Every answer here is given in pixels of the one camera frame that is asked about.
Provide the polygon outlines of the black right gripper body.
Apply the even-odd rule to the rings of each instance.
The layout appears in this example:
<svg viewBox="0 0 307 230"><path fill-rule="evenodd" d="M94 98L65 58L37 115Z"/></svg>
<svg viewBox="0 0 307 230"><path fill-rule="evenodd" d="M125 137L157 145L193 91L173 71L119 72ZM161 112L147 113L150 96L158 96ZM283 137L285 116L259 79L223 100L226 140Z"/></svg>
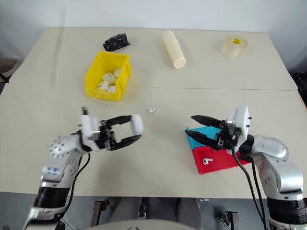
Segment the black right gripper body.
<svg viewBox="0 0 307 230"><path fill-rule="evenodd" d="M215 135L216 145L214 149L231 150L236 147L240 137L240 129L227 120L221 120L217 127L219 128L219 133Z"/></svg>

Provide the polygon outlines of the brown metal bracket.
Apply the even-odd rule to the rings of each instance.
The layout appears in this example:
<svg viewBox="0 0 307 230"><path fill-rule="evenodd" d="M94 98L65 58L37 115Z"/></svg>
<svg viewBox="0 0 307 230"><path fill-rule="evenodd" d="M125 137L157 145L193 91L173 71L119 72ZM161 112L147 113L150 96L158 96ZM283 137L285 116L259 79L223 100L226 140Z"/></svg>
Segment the brown metal bracket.
<svg viewBox="0 0 307 230"><path fill-rule="evenodd" d="M239 215L237 212L225 211L219 218L219 221L222 225L230 227L231 230L239 229Z"/></svg>
<svg viewBox="0 0 307 230"><path fill-rule="evenodd" d="M106 211L109 205L110 205L109 199L94 202L93 215L90 224L91 227L97 226L99 224L102 212Z"/></svg>

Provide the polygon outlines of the black rolled plastic bag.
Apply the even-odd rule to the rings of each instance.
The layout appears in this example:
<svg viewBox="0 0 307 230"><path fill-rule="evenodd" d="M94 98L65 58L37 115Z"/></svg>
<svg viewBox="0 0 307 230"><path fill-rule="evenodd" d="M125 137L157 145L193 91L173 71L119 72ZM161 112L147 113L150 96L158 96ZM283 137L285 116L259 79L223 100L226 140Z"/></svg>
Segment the black rolled plastic bag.
<svg viewBox="0 0 307 230"><path fill-rule="evenodd" d="M127 39L127 35L123 33L123 34L115 35L109 38L108 40L106 40L103 43L103 48L108 52L112 52L112 51L124 48L126 46L129 46L129 45L130 43Z"/></svg>

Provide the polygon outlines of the yellow plastic bin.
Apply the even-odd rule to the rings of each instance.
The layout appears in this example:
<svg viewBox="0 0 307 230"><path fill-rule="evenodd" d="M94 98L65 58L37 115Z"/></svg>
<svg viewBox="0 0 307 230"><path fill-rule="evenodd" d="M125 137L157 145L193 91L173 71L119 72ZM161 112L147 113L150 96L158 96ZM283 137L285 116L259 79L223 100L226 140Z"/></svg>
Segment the yellow plastic bin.
<svg viewBox="0 0 307 230"><path fill-rule="evenodd" d="M116 92L99 90L97 86L103 81L102 76L108 72L113 74L117 68L121 69L120 76L110 84L116 87ZM120 101L130 76L130 55L99 51L84 77L85 92L95 98Z"/></svg>

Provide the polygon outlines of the translucent tape roll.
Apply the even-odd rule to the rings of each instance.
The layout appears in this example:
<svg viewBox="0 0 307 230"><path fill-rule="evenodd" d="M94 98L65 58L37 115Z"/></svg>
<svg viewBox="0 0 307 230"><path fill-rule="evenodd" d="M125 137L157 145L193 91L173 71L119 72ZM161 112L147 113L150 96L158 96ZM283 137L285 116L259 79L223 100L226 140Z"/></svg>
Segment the translucent tape roll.
<svg viewBox="0 0 307 230"><path fill-rule="evenodd" d="M245 38L238 35L230 35L226 38L222 54L228 58L239 58L245 51L248 42Z"/></svg>

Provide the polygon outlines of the cream paper cup stack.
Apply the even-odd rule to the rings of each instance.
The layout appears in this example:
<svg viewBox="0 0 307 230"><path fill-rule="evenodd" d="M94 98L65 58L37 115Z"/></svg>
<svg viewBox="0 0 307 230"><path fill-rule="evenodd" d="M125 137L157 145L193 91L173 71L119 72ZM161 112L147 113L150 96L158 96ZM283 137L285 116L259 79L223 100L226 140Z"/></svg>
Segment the cream paper cup stack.
<svg viewBox="0 0 307 230"><path fill-rule="evenodd" d="M166 30L163 33L163 43L173 64L173 67L175 69L183 68L186 64L186 59L180 47L179 41L172 31Z"/></svg>

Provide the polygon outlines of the red plastic tray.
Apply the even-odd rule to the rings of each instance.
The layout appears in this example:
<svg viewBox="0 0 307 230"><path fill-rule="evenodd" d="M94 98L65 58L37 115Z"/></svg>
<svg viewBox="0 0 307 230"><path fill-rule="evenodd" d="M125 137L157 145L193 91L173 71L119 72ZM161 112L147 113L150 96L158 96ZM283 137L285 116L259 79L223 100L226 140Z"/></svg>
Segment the red plastic tray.
<svg viewBox="0 0 307 230"><path fill-rule="evenodd" d="M200 175L238 167L233 155L229 154L225 149L213 150L208 146L203 146L195 148L192 154ZM203 158L211 158L213 161L208 165L204 165Z"/></svg>

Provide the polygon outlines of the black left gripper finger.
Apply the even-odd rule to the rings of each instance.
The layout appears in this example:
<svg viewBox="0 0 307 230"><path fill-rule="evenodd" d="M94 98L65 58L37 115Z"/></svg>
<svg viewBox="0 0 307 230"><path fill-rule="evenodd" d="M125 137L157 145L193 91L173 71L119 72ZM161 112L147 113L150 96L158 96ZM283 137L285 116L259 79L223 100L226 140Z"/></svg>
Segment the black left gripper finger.
<svg viewBox="0 0 307 230"><path fill-rule="evenodd" d="M115 139L112 139L112 151L129 146L135 141L137 141L140 137L141 135L131 136L131 137L122 139L121 142L116 142Z"/></svg>
<svg viewBox="0 0 307 230"><path fill-rule="evenodd" d="M131 115L122 115L115 118L111 118L106 121L106 124L109 127L112 127L114 125L122 125L124 123L128 123L131 120Z"/></svg>

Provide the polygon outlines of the dark round stool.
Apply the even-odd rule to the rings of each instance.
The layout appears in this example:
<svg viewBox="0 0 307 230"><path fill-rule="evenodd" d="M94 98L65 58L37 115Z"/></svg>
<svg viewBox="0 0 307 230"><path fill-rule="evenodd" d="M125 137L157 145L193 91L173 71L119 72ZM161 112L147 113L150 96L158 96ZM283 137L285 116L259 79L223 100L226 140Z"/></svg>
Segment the dark round stool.
<svg viewBox="0 0 307 230"><path fill-rule="evenodd" d="M15 72L17 59L2 58L0 59L0 82L8 82L8 78Z"/></svg>

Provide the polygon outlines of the grey rounded shape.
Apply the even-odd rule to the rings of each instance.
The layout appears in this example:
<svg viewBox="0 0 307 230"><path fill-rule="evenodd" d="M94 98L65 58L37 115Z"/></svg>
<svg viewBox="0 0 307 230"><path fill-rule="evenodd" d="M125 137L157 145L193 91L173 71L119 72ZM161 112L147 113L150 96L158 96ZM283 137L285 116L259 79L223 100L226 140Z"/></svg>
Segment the grey rounded shape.
<svg viewBox="0 0 307 230"><path fill-rule="evenodd" d="M137 219L142 197L124 197L115 207L108 222Z"/></svg>
<svg viewBox="0 0 307 230"><path fill-rule="evenodd" d="M195 198L150 197L147 218L174 221L196 229L202 226L201 212Z"/></svg>

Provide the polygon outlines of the blue plastic tray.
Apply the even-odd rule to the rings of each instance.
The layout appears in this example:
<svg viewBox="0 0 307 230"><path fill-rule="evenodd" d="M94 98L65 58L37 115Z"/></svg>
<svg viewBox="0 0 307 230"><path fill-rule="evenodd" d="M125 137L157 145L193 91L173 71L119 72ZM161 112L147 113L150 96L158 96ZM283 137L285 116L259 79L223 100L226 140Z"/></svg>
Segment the blue plastic tray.
<svg viewBox="0 0 307 230"><path fill-rule="evenodd" d="M210 139L214 139L215 135L217 133L219 133L219 129L217 129L215 127L211 127L211 126L203 126L203 127L198 127L198 128L188 128L187 127L187 129L192 130L192 131L200 132L201 134L206 135ZM189 143L189 146L190 146L191 150L194 150L195 148L198 148L198 147L205 146L205 145L197 142L193 138L189 137L187 134L186 134L186 138L188 140L188 143Z"/></svg>

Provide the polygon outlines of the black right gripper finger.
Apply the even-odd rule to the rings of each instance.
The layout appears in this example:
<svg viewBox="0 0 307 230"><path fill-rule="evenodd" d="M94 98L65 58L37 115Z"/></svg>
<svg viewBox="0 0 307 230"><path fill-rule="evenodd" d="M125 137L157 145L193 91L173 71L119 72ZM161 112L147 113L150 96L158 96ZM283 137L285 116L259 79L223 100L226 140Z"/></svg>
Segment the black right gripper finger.
<svg viewBox="0 0 307 230"><path fill-rule="evenodd" d="M185 130L185 134L192 150L201 146L215 147L217 145L216 140L211 139L198 131Z"/></svg>
<svg viewBox="0 0 307 230"><path fill-rule="evenodd" d="M191 116L191 119L207 127L220 128L223 125L221 120L204 115L193 115Z"/></svg>

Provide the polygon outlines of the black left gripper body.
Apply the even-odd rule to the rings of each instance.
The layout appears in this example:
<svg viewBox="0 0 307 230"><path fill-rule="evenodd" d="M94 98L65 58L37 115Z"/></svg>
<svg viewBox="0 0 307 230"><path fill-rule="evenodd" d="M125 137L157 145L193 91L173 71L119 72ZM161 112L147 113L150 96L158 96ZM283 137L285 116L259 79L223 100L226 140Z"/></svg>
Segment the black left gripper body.
<svg viewBox="0 0 307 230"><path fill-rule="evenodd" d="M102 121L99 127L100 134L98 140L95 141L98 148L106 149L110 151L117 150L117 142L115 139L114 131L112 131L112 126L114 123L110 121Z"/></svg>

